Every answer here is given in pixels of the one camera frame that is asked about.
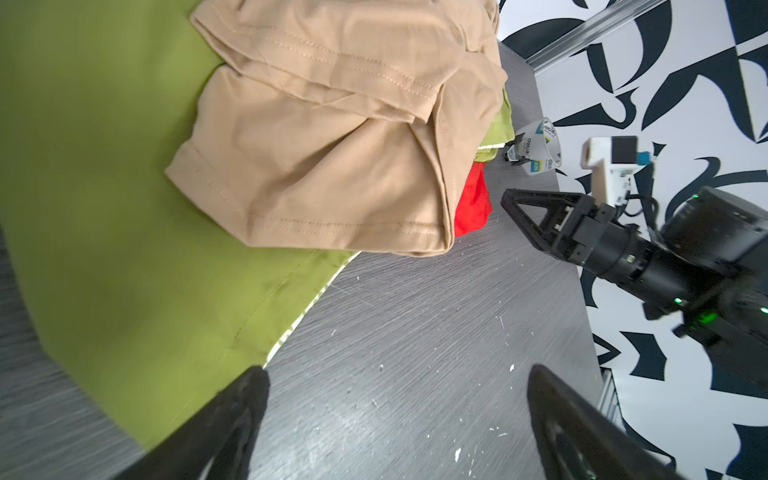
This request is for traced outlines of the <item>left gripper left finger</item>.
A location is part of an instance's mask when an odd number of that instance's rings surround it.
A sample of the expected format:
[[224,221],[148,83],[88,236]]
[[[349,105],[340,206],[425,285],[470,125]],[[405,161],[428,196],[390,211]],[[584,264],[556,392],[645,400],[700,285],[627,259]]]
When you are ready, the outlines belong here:
[[245,370],[118,479],[246,479],[270,389],[260,366]]

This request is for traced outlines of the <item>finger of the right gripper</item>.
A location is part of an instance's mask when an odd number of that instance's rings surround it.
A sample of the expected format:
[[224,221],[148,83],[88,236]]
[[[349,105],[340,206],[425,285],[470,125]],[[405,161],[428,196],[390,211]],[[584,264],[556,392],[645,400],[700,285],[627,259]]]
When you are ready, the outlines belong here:
[[[563,230],[562,223],[578,204],[579,194],[570,192],[507,189],[501,199],[501,207],[531,245],[562,261],[568,261],[576,249],[572,231]],[[543,219],[535,222],[523,206],[544,209]]]

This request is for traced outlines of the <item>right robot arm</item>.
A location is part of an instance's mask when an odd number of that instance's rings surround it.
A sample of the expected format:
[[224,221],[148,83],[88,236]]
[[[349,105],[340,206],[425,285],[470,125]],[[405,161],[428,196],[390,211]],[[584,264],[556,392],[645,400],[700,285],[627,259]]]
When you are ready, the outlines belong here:
[[508,189],[503,210],[539,251],[639,299],[649,320],[679,312],[674,333],[713,365],[767,386],[767,213],[704,187],[656,237],[586,194]]

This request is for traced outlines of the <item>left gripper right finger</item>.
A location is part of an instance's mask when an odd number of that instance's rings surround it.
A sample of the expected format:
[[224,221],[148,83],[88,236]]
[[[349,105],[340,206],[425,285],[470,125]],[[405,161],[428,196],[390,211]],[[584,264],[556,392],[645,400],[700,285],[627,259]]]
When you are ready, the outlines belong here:
[[548,479],[678,479],[544,365],[527,384],[531,427]]

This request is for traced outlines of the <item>red cloth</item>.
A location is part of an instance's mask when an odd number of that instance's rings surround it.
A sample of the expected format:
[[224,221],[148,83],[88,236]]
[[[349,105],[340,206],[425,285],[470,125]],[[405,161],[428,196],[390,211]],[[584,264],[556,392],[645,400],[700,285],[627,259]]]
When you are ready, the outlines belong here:
[[456,210],[454,230],[457,237],[482,229],[492,213],[483,162],[474,162]]

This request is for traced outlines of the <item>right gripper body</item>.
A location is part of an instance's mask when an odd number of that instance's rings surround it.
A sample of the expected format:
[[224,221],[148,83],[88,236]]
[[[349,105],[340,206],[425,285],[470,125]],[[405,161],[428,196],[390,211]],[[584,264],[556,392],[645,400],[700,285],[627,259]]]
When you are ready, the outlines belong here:
[[672,254],[642,238],[636,226],[617,223],[614,208],[597,205],[588,195],[575,198],[567,221],[574,248],[567,260],[641,300],[652,312],[677,310],[678,261]]

